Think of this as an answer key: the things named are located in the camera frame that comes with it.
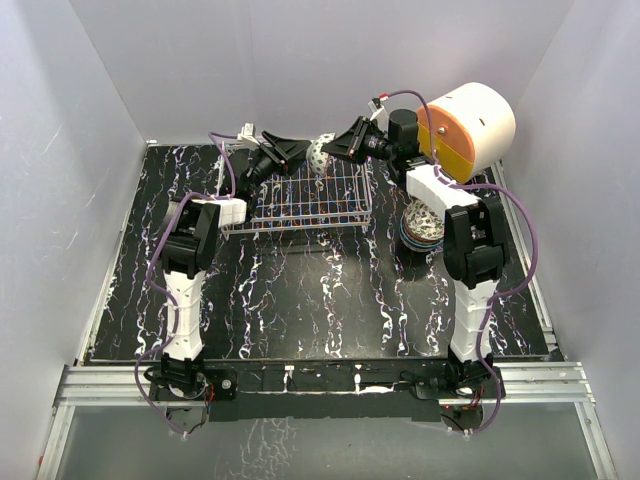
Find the white diamond pattern bowl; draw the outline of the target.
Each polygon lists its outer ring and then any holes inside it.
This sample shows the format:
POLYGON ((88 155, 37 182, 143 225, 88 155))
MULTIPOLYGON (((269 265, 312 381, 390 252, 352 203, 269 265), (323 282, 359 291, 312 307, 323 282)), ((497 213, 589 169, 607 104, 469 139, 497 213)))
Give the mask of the white diamond pattern bowl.
POLYGON ((324 133, 315 138, 307 148, 306 161, 313 174, 318 176, 326 174, 329 155, 323 151, 323 147, 334 139, 334 133, 324 133))

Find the white wire dish rack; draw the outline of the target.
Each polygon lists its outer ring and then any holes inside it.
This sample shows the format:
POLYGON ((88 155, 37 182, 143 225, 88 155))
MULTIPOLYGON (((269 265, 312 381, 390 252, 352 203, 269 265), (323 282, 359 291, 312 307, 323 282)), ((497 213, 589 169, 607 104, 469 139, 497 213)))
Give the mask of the white wire dish rack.
POLYGON ((330 160, 324 175, 303 164, 291 177, 273 174, 254 191, 247 221, 225 226, 225 237, 304 229, 361 227, 372 215, 370 163, 330 160))

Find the pink floral bowl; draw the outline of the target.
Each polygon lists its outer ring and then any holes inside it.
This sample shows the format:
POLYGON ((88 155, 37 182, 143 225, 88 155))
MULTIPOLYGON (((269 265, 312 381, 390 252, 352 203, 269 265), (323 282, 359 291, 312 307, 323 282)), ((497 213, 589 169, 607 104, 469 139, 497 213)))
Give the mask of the pink floral bowl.
POLYGON ((436 240, 444 237, 444 223, 420 200, 412 201, 404 210, 403 225, 417 236, 436 240))

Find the beige patterned bowl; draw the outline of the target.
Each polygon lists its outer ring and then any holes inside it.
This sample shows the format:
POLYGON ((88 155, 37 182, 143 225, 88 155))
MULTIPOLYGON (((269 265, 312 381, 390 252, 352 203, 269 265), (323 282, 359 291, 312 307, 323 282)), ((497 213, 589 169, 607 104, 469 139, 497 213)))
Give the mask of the beige patterned bowl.
POLYGON ((425 239, 417 236, 415 233, 411 232, 404 225, 401 225, 400 228, 400 238, 404 245, 415 251, 429 250, 433 248, 437 248, 443 243, 443 239, 425 239))

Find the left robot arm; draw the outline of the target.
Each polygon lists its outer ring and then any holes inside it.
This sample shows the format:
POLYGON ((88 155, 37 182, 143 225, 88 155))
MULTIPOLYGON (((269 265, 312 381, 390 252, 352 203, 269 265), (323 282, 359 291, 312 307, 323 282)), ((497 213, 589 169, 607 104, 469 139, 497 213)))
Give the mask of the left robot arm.
POLYGON ((186 399, 197 398, 207 385, 200 366, 200 301, 204 277, 216 253, 218 230, 248 221, 261 186, 273 175, 296 173, 311 146, 309 140, 268 132, 262 133, 261 140, 250 135, 238 140, 252 151, 247 167, 235 172, 229 154, 217 145, 227 167, 229 188, 216 195, 193 193, 172 199, 154 254, 166 284, 161 292, 167 298, 167 336, 156 384, 186 399))

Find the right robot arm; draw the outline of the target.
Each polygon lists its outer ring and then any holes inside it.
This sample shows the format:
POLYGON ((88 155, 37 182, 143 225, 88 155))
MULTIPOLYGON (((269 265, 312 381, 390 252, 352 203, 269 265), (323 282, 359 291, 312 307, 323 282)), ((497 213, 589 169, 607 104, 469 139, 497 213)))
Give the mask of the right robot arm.
POLYGON ((480 199, 464 191, 433 158, 426 158, 421 152, 421 128, 417 113, 408 109, 392 111, 385 129, 377 120, 361 116, 321 151, 352 164, 368 159, 385 162, 393 182, 442 221, 444 266, 455 283, 455 317, 445 371, 432 381, 436 389, 460 397, 491 385, 501 398, 487 324, 492 297, 509 260, 504 209, 497 198, 480 199))

